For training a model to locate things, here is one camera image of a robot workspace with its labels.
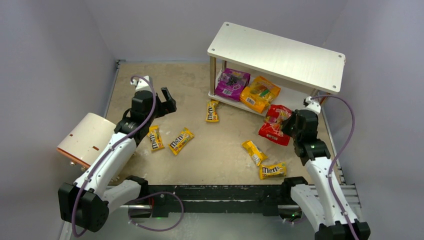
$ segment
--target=wooden table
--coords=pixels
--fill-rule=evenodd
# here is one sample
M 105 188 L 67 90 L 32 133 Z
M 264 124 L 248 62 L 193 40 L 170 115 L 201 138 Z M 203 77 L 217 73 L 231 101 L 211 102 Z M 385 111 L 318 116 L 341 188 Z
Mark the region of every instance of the wooden table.
M 231 22 L 224 22 L 207 54 L 210 56 L 209 97 L 252 113 L 256 112 L 241 102 L 215 95 L 221 75 L 221 71 L 216 75 L 217 59 L 222 60 L 222 69 L 231 62 L 272 76 L 272 82 L 281 87 L 273 104 L 290 109 L 302 108 L 303 99 L 315 96 L 318 90 L 339 93 L 346 60 L 339 52 Z M 293 89 L 293 85 L 306 86 L 311 91 L 305 94 Z
M 256 70 L 239 65 L 231 68 L 248 71 L 253 76 Z M 304 176 L 313 184 L 306 169 L 295 155 L 293 143 L 281 146 L 258 135 L 263 117 L 258 114 L 219 104 L 218 123 L 205 122 L 209 88 L 209 64 L 207 63 L 122 63 L 119 67 L 111 102 L 106 118 L 113 123 L 121 120 L 123 112 L 131 107 L 134 86 L 132 75 L 149 75 L 156 90 L 168 87 L 177 102 L 177 111 L 154 120 L 159 125 L 162 140 L 169 144 L 186 127 L 195 135 L 181 152 L 175 156 L 168 146 L 156 152 L 150 151 L 150 141 L 145 137 L 122 172 L 120 179 L 135 175 L 146 178 L 154 185 L 261 185 L 280 184 L 282 177 L 259 179 L 259 169 L 249 157 L 242 142 L 252 140 L 269 159 L 264 164 L 285 161 L 287 176 Z M 266 78 L 273 76 L 262 74 Z M 312 89 L 302 85 L 292 86 L 297 91 L 308 93 Z M 318 137 L 328 146 L 332 156 L 330 138 L 319 116 Z

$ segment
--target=snack package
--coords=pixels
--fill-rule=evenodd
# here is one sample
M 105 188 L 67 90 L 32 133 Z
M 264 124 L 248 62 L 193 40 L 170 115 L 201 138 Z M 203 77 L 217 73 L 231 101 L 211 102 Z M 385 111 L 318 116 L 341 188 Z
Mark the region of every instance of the snack package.
M 280 91 L 281 88 L 265 77 L 258 76 L 252 84 L 243 89 L 240 94 L 240 101 L 261 114 L 270 105 L 270 102 L 280 94 Z
M 218 105 L 219 101 L 212 100 L 207 103 L 207 114 L 206 114 L 206 122 L 216 123 L 219 122 L 217 111 L 215 107 Z
M 281 131 L 281 124 L 284 120 L 292 115 L 292 111 L 283 105 L 271 104 L 266 113 L 265 123 L 259 129 L 259 136 L 269 139 L 270 141 L 287 146 L 289 145 L 290 136 L 285 135 Z
M 169 144 L 169 148 L 173 154 L 178 155 L 181 149 L 194 137 L 195 135 L 187 127 L 184 127 L 179 136 Z
M 260 165 L 259 166 L 259 178 L 261 180 L 270 177 L 285 177 L 287 173 L 286 163 L 281 162 L 275 165 Z
M 226 68 L 218 79 L 215 94 L 239 102 L 240 94 L 250 79 L 250 73 Z
M 159 133 L 159 126 L 151 126 L 148 128 L 148 138 L 151 142 L 151 151 L 157 151 L 163 149 L 165 146 L 162 142 L 161 134 Z
M 244 149 L 246 149 L 249 156 L 252 158 L 253 162 L 259 166 L 263 160 L 267 159 L 268 156 L 265 155 L 252 141 L 245 141 L 241 144 Z

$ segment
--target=shelf top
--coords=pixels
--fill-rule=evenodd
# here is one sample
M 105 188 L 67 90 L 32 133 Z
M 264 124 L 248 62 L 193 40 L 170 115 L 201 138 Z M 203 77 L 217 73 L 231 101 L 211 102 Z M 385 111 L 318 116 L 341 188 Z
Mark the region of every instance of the shelf top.
M 332 94 L 340 92 L 346 60 L 339 52 L 230 22 L 224 22 L 207 54 Z

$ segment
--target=beige tabletop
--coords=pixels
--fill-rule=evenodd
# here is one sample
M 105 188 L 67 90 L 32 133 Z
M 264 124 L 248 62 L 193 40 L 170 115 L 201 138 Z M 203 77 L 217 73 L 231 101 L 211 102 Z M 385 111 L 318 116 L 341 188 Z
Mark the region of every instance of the beige tabletop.
M 252 75 L 259 74 L 230 63 L 228 67 Z M 205 121 L 210 100 L 208 63 L 122 63 L 106 116 L 108 120 L 116 124 L 123 112 L 131 107 L 135 91 L 135 87 L 130 85 L 132 75 L 151 76 L 162 101 L 165 99 L 160 88 L 167 87 L 176 100 L 177 111 L 153 121 L 153 125 L 159 126 L 165 148 L 151 152 L 150 141 L 145 137 L 135 156 L 129 159 L 119 174 L 121 180 L 135 175 L 147 179 L 151 185 L 280 184 L 283 177 L 260 180 L 259 168 L 241 146 L 242 142 L 252 140 L 269 157 L 263 164 L 286 162 L 288 177 L 303 176 L 313 184 L 295 154 L 292 141 L 288 146 L 281 146 L 258 135 L 264 120 L 262 116 L 220 103 L 217 106 L 219 122 Z M 298 91 L 311 91 L 310 88 L 289 84 Z M 175 156 L 168 144 L 184 127 L 195 137 Z M 322 115 L 319 116 L 318 138 L 327 144 L 334 157 Z

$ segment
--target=gray wall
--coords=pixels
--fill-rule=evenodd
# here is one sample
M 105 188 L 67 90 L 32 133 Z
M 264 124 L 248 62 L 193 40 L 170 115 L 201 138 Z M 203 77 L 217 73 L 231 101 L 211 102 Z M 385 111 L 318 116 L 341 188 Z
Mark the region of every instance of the gray wall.
M 341 156 L 373 240 L 423 239 L 424 2 L 349 0 L 326 48 L 346 54 L 340 96 L 356 113 Z M 335 145 L 351 127 L 346 107 L 325 106 Z
M 117 59 L 204 61 L 232 22 L 321 46 L 347 0 L 86 0 Z
M 103 114 L 114 58 L 83 0 L 0 1 L 1 239 L 57 239 L 57 190 L 80 170 L 56 146 Z

